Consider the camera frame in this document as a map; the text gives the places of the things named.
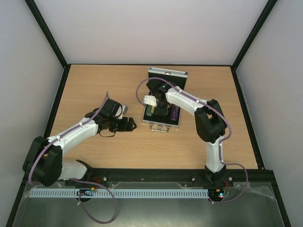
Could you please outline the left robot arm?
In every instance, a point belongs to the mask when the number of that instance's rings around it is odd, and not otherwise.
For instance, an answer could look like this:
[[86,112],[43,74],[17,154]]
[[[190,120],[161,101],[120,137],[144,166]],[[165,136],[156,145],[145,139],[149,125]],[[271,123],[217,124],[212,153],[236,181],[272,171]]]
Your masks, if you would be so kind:
[[137,125],[133,118],[125,117],[127,106],[112,99],[105,99],[77,124],[54,136],[36,137],[23,163],[28,182],[50,186],[58,180],[80,180],[91,168],[81,160],[64,162],[63,157],[84,140],[101,134],[103,130],[116,134],[131,132]]

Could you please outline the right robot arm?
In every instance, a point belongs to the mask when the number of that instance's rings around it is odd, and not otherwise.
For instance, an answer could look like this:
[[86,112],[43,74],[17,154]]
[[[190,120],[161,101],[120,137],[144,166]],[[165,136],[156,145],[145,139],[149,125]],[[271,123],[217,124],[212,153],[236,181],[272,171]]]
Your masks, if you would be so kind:
[[196,132],[206,147],[206,179],[211,185],[217,185],[226,172],[223,141],[225,129],[230,128],[219,103],[215,99],[206,101],[197,98],[161,78],[150,78],[146,86],[150,94],[144,97],[143,103],[153,109],[153,117],[173,121],[178,119],[181,109],[194,117]]

